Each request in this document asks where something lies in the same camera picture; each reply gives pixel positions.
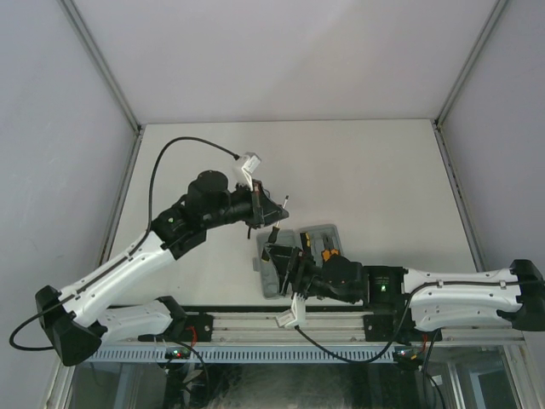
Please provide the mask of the long black yellow screwdriver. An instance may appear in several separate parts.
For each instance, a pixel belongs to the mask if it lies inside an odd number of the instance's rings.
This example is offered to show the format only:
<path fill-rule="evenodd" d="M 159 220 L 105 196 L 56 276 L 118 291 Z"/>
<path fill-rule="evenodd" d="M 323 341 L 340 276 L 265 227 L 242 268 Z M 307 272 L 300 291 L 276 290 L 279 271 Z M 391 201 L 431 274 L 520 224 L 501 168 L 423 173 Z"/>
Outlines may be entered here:
<path fill-rule="evenodd" d="M 311 250 L 311 240 L 308 232 L 301 232 L 300 233 L 300 239 L 301 239 L 301 246 L 304 251 L 310 251 Z"/>

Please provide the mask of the grey plastic tool case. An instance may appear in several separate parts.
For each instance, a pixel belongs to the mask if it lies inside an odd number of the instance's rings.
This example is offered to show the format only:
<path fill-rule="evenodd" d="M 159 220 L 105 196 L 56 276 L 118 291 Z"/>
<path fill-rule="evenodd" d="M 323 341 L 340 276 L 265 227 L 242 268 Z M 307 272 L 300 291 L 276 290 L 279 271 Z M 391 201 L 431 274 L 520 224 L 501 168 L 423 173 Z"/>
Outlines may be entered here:
<path fill-rule="evenodd" d="M 322 235 L 324 233 L 330 235 L 333 238 L 335 246 L 342 251 L 341 241 L 338 234 L 336 225 L 334 224 L 324 224 L 319 226 L 311 226 L 307 228 L 302 228 L 299 230 L 293 229 L 281 229 L 278 233 L 277 245 L 287 245 L 290 247 L 299 247 L 301 246 L 300 233 L 308 232 L 311 240 L 311 250 L 316 264 L 321 267 L 323 265 L 323 260 L 321 257 L 321 252 L 324 249 Z M 253 267 L 256 272 L 261 276 L 261 289 L 265 299 L 276 299 L 281 298 L 278 293 L 278 276 L 273 267 L 272 262 L 263 262 L 261 260 L 261 252 L 267 242 L 267 238 L 270 233 L 260 233 L 256 237 L 256 246 L 257 246 L 257 257 L 253 260 Z"/>

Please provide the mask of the orange black pliers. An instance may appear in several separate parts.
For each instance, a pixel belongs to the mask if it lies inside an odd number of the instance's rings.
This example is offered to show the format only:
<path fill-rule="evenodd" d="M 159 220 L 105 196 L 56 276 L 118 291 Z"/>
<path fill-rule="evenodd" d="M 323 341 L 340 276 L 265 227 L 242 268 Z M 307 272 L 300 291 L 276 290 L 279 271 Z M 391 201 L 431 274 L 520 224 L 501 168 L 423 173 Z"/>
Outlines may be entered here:
<path fill-rule="evenodd" d="M 322 235 L 322 241 L 324 245 L 324 249 L 321 252 L 323 263 L 328 262 L 333 256 L 339 256 L 341 254 L 330 235 L 324 233 Z"/>

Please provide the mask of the short yellow black screwdriver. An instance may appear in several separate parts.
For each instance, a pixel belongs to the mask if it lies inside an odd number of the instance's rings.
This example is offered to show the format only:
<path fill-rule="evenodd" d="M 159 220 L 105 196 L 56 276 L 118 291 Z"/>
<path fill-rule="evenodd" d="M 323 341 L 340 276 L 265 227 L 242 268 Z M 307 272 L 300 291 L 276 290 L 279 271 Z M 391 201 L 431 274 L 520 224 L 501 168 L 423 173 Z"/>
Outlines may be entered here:
<path fill-rule="evenodd" d="M 290 199 L 290 196 L 289 195 L 286 195 L 284 197 L 284 202 L 282 204 L 282 208 L 284 209 L 288 203 Z M 267 238 L 267 244 L 274 244 L 277 240 L 277 237 L 278 237 L 278 232 L 279 232 L 279 225 L 280 225 L 280 222 L 281 221 L 277 221 L 275 222 L 275 224 L 272 226 L 272 231 L 270 232 L 268 238 Z M 263 248 L 262 249 L 262 252 L 261 252 L 261 260 L 263 262 L 269 262 L 270 260 L 270 257 L 267 253 L 267 250 L 266 248 Z"/>

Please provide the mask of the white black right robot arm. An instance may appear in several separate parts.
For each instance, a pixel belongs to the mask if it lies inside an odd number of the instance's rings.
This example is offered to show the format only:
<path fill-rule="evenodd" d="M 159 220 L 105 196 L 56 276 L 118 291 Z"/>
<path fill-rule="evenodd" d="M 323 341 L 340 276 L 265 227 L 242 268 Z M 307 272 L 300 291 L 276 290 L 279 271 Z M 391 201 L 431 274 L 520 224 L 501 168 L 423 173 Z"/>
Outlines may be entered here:
<path fill-rule="evenodd" d="M 306 301 L 316 297 L 388 310 L 393 334 L 403 340 L 444 327 L 544 329 L 544 278 L 529 260 L 489 272 L 447 274 L 365 266 L 340 255 L 317 264 L 303 249 L 286 245 L 266 245 L 265 252 L 281 291 L 292 293 L 290 308 L 277 318 L 279 327 L 302 325 Z"/>

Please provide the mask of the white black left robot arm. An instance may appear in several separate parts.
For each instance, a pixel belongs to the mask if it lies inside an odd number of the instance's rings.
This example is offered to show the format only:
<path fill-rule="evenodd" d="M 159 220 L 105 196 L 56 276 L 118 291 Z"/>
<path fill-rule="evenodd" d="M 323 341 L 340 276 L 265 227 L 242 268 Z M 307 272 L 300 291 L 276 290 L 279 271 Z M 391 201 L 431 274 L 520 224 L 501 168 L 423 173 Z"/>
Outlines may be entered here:
<path fill-rule="evenodd" d="M 260 181 L 229 191 L 224 174 L 204 171 L 124 252 L 60 290 L 51 285 L 40 289 L 35 295 L 40 326 L 64 366 L 78 365 L 102 344 L 127 337 L 161 334 L 178 340 L 186 332 L 186 319 L 172 297 L 119 311 L 110 308 L 115 298 L 201 245 L 210 229 L 236 222 L 260 229 L 288 216 Z"/>

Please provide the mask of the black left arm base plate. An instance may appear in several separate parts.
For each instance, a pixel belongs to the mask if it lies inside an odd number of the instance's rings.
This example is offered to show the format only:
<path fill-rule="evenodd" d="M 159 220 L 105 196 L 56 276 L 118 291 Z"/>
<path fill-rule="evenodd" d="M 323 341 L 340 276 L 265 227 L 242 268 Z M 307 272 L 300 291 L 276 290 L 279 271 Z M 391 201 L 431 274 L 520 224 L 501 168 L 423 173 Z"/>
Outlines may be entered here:
<path fill-rule="evenodd" d="M 183 343 L 210 342 L 214 330 L 214 317 L 210 314 L 189 314 L 185 319 L 174 320 L 158 335 L 138 336 L 140 342 L 178 341 Z"/>

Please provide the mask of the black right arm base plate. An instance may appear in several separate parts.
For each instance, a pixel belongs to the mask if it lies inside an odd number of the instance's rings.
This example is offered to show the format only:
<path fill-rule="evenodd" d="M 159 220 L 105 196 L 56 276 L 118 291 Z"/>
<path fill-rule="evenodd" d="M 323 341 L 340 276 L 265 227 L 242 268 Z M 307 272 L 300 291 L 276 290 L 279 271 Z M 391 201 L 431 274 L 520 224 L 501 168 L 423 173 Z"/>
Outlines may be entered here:
<path fill-rule="evenodd" d="M 399 323 L 392 314 L 367 314 L 363 317 L 364 335 L 367 342 L 390 341 L 398 326 Z M 425 337 L 430 340 L 433 334 L 434 331 L 417 330 L 415 322 L 408 314 L 395 337 L 395 342 L 400 344 L 416 343 L 423 341 Z"/>

